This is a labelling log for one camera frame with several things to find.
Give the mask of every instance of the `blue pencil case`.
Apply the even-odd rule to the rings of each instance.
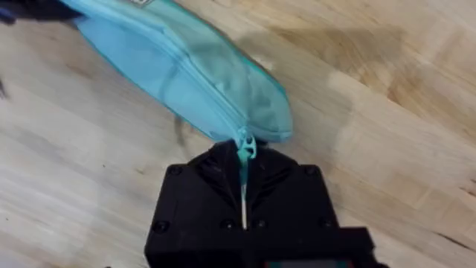
[[[62,0],[125,77],[214,141],[292,134],[283,87],[207,22],[169,0]]]

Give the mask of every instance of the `zipper tab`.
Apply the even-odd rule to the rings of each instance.
[[[241,212],[242,227],[248,228],[248,218],[246,212],[246,188],[248,186],[248,160],[254,159],[257,155],[256,140],[246,129],[239,130],[239,149],[237,151],[241,168],[239,169],[239,184],[241,185]]]

